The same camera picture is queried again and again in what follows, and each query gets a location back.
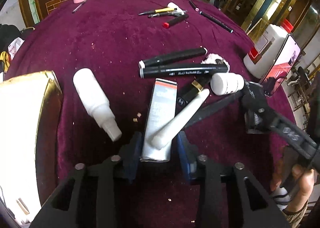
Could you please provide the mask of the white plastic bag red print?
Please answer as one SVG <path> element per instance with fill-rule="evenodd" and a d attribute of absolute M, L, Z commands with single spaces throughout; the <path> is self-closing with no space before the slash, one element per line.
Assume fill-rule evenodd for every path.
<path fill-rule="evenodd" d="M 24 43 L 24 40 L 20 37 L 14 39 L 8 46 L 8 53 L 10 55 L 11 60 L 15 57 L 16 53 Z"/>

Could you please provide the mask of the long silver red box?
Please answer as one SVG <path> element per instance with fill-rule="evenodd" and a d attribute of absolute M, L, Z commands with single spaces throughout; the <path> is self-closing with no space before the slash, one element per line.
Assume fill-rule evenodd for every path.
<path fill-rule="evenodd" d="M 142 162 L 168 162 L 171 141 L 162 149 L 151 144 L 153 137 L 175 116 L 177 83 L 157 78 L 152 90 L 146 121 L 144 143 L 140 160 Z"/>

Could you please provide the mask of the gold-edged white cardboard box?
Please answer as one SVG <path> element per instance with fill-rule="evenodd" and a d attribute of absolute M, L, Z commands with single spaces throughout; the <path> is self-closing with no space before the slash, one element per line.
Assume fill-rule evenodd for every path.
<path fill-rule="evenodd" d="M 36 178 L 40 122 L 52 109 L 48 129 L 56 131 L 62 91 L 53 71 L 13 77 L 1 83 L 1 203 L 18 226 L 29 225 L 41 208 Z"/>

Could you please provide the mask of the long black pen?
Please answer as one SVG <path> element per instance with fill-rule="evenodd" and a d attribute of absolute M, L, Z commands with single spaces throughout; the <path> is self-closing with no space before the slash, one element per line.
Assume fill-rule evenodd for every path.
<path fill-rule="evenodd" d="M 200 11 L 199 8 L 195 5 L 195 3 L 192 0 L 188 0 L 188 2 L 191 5 L 191 7 L 196 12 L 198 12 L 201 16 L 205 17 L 206 19 L 210 20 L 211 22 L 215 23 L 216 25 L 220 26 L 221 28 L 227 30 L 229 33 L 233 32 L 233 29 L 229 28 L 228 26 L 226 26 L 224 23 L 222 23 L 218 19 L 214 18 L 211 15 L 208 15 L 208 14 L 204 13 L 203 11 Z"/>

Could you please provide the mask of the yellow cloth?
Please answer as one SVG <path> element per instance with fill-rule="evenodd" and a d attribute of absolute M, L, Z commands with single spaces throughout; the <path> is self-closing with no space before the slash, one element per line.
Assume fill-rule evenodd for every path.
<path fill-rule="evenodd" d="M 6 51 L 1 52 L 0 63 L 1 63 L 1 72 L 6 73 L 11 63 L 11 57 Z"/>

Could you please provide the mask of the white spray bottle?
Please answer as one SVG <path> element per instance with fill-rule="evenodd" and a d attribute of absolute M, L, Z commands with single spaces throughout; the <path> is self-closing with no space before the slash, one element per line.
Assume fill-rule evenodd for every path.
<path fill-rule="evenodd" d="M 109 99 L 91 69 L 78 70 L 73 76 L 73 83 L 88 115 L 96 121 L 113 142 L 119 140 L 122 132 L 110 108 Z"/>

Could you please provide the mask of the thick black marker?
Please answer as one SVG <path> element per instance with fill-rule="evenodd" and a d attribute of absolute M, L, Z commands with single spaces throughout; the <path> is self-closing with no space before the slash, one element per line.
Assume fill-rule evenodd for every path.
<path fill-rule="evenodd" d="M 157 67 L 147 67 L 139 70 L 141 78 L 173 77 L 186 75 L 206 75 L 214 73 L 227 73 L 225 64 L 172 64 Z"/>

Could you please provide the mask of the smartphone with lit screen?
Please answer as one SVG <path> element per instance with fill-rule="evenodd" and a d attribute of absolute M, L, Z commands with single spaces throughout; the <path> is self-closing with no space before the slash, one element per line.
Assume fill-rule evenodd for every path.
<path fill-rule="evenodd" d="M 263 86 L 264 94 L 266 96 L 271 97 L 280 87 L 299 54 L 300 47 L 291 34 L 288 34 L 277 53 L 272 66 L 259 82 Z"/>

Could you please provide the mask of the white tube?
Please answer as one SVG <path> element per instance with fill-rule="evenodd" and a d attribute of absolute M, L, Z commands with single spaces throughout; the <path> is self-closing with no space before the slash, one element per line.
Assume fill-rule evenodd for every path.
<path fill-rule="evenodd" d="M 151 140 L 151 145 L 157 150 L 163 149 L 188 123 L 209 96 L 209 89 L 205 88 L 169 121 Z"/>

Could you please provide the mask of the yellow black pen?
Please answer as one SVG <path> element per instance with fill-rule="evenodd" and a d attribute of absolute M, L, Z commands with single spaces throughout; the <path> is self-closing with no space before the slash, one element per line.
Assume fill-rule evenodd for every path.
<path fill-rule="evenodd" d="M 162 9 L 156 9 L 156 10 L 151 10 L 151 11 L 145 11 L 145 12 L 139 13 L 138 15 L 139 16 L 142 16 L 142 15 L 153 15 L 153 14 L 156 14 L 156 13 L 170 12 L 170 11 L 175 11 L 175 10 L 177 10 L 177 9 L 176 8 L 162 8 Z"/>

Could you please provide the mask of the white pill bottle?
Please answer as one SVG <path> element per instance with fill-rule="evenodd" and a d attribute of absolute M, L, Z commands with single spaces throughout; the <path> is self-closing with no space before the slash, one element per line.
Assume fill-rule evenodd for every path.
<path fill-rule="evenodd" d="M 235 73 L 215 73 L 210 81 L 213 93 L 218 96 L 236 93 L 242 90 L 244 85 L 244 78 Z"/>

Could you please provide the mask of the black marker white cap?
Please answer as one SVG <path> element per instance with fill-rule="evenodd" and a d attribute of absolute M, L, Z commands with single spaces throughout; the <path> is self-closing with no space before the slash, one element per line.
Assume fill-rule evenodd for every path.
<path fill-rule="evenodd" d="M 205 47 L 175 51 L 169 54 L 158 55 L 146 60 L 141 60 L 138 62 L 138 66 L 139 66 L 139 69 L 144 69 L 147 67 L 167 65 L 167 64 L 187 60 L 190 58 L 206 55 L 207 52 L 208 50 Z"/>

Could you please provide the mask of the white jug red cap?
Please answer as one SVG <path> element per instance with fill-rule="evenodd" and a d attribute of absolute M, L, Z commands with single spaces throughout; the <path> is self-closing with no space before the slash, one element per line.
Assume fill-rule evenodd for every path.
<path fill-rule="evenodd" d="M 293 25 L 287 19 L 280 26 L 267 26 L 243 59 L 245 67 L 255 78 L 261 79 L 269 71 L 292 29 Z"/>

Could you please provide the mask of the white powder puff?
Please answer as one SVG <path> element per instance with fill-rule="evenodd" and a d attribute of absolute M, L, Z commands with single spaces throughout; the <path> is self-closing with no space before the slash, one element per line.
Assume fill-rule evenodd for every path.
<path fill-rule="evenodd" d="M 201 64 L 221 64 L 225 65 L 230 70 L 229 63 L 218 54 L 208 54 Z"/>

